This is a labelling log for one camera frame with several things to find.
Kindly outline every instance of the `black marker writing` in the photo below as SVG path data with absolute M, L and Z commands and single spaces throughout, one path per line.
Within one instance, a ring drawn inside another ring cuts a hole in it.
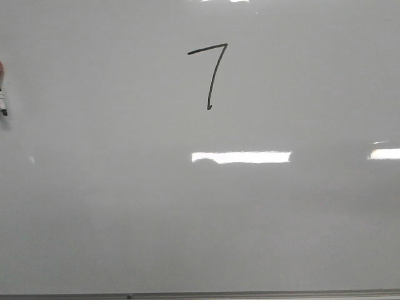
M 191 52 L 189 52 L 189 53 L 187 54 L 187 55 L 192 55 L 192 54 L 195 54 L 195 53 L 199 53 L 199 52 L 211 50 L 211 49 L 214 49 L 214 48 L 223 47 L 223 49 L 222 49 L 222 51 L 221 51 L 221 55 L 219 56 L 218 61 L 217 61 L 217 64 L 216 64 L 216 66 L 215 66 L 214 73 L 212 74 L 212 80 L 211 80 L 211 85 L 210 85 L 210 91 L 209 91 L 209 93 L 208 93 L 208 104 L 207 104 L 207 110 L 208 110 L 208 111 L 212 108 L 212 105 L 211 105 L 211 93 L 213 92 L 213 86 L 214 86 L 215 75 L 217 74 L 217 70 L 218 70 L 219 63 L 221 62 L 221 59 L 223 58 L 223 55 L 224 55 L 224 52 L 225 52 L 227 46 L 228 46 L 228 44 L 220 44 L 220 45 L 215 45 L 215 46 L 210 46 L 210 47 L 207 47 L 207 48 L 202 48 L 202 49 L 194 50 L 194 51 L 191 51 Z

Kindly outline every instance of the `red marker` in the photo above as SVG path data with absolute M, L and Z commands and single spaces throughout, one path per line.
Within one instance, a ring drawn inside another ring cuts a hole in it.
M 4 102 L 4 93 L 2 90 L 3 78 L 4 78 L 4 68 L 3 64 L 0 61 L 0 111 L 2 112 L 3 116 L 7 116 L 6 104 Z

